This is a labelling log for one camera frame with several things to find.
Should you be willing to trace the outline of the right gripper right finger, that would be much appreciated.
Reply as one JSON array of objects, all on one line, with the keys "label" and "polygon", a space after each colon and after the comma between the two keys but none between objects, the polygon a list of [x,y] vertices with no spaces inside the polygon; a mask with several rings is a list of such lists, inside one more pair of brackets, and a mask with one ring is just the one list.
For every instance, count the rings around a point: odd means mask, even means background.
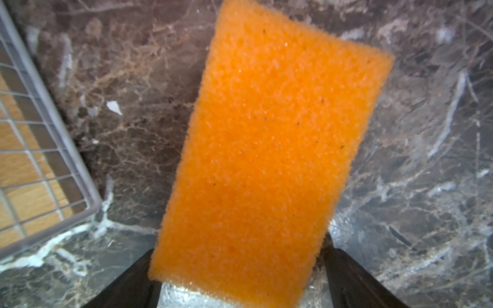
[{"label": "right gripper right finger", "polygon": [[330,233],[324,238],[321,259],[334,307],[408,307],[349,254],[335,248]]}]

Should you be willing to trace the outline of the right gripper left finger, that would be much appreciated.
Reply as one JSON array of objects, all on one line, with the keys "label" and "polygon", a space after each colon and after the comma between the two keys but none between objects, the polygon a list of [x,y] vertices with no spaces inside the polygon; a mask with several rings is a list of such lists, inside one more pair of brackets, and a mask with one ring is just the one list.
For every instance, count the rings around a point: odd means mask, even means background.
[{"label": "right gripper left finger", "polygon": [[83,307],[156,308],[162,283],[148,278],[151,249]]}]

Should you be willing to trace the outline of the orange sponge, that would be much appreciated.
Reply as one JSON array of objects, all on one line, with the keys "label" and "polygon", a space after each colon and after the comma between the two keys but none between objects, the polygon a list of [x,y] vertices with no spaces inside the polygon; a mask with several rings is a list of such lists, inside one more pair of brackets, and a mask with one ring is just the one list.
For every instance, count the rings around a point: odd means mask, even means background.
[{"label": "orange sponge", "polygon": [[224,1],[149,277],[298,306],[393,62]]}]

